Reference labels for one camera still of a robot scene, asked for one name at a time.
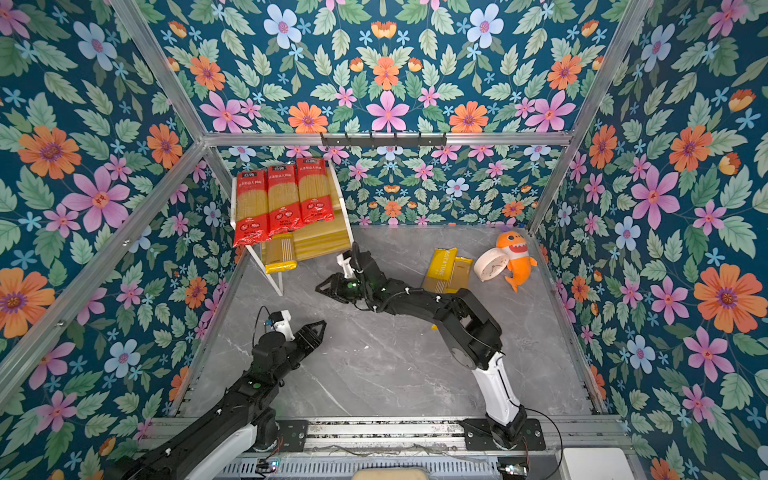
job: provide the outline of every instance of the spaghetti package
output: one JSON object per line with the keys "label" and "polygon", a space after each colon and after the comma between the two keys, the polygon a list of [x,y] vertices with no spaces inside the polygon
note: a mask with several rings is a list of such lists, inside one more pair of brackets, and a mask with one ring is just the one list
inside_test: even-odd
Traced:
{"label": "spaghetti package", "polygon": [[270,204],[270,236],[303,227],[296,165],[269,167],[266,171],[266,185]]}
{"label": "spaghetti package", "polygon": [[333,220],[326,161],[322,158],[297,158],[296,178],[299,180],[299,200],[304,223]]}
{"label": "spaghetti package", "polygon": [[253,245],[270,239],[269,208],[266,200],[266,171],[237,175],[234,246]]}

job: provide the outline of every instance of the wall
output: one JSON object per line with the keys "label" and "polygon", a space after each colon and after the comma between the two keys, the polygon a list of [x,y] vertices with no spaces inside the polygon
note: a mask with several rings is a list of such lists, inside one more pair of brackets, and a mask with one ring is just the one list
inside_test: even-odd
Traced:
{"label": "wall", "polygon": [[98,480],[136,451],[227,290],[228,208],[201,162],[6,407],[0,478]]}
{"label": "wall", "polygon": [[659,3],[541,241],[650,475],[765,478],[768,4]]}
{"label": "wall", "polygon": [[[607,0],[159,3],[167,18],[152,25],[154,34],[210,131],[298,133],[568,130],[626,6]],[[471,36],[472,19],[494,9],[498,14],[488,17],[495,18],[494,35],[485,44]],[[278,14],[295,24],[290,37],[264,30]],[[563,61],[571,75],[553,81]],[[430,88],[434,98],[427,98]],[[372,114],[386,95],[398,105],[388,127]],[[217,120],[214,101],[226,102],[238,123]],[[560,122],[542,124],[536,102],[561,104]],[[459,114],[470,104],[478,106],[475,128],[464,128]],[[311,127],[300,124],[302,105],[312,109]],[[607,99],[604,111],[613,108]],[[526,147],[456,147],[434,157],[428,148],[325,153],[339,165],[353,222],[520,224],[532,215],[559,152],[550,146],[540,156]],[[290,146],[251,152],[235,155],[246,167],[249,159],[292,155]]]}
{"label": "wall", "polygon": [[[0,22],[0,359],[189,143],[105,3],[16,2],[10,12],[16,20]],[[157,137],[176,145],[165,163]],[[28,302],[21,312],[17,301]]]}

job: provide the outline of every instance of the gray marble floor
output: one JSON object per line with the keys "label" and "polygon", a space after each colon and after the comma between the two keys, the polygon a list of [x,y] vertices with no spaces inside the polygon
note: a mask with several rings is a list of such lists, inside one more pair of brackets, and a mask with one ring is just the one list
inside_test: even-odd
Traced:
{"label": "gray marble floor", "polygon": [[[414,286],[436,247],[458,247],[477,258],[493,247],[499,231],[481,227],[355,229],[361,250],[370,250],[387,275]],[[561,327],[535,267],[518,293],[497,277],[469,289],[502,327],[507,374],[521,402],[551,414],[589,413],[591,404],[568,354]],[[278,416],[483,415],[474,377],[450,355],[431,325],[410,316],[360,312],[315,293],[315,285],[339,271],[333,256],[301,263],[283,274],[279,297],[255,265],[249,266],[183,416],[209,409],[250,364],[258,309],[288,309],[294,330],[328,322],[325,340],[302,367],[286,377],[273,402]],[[257,328],[263,332],[262,319]]]}

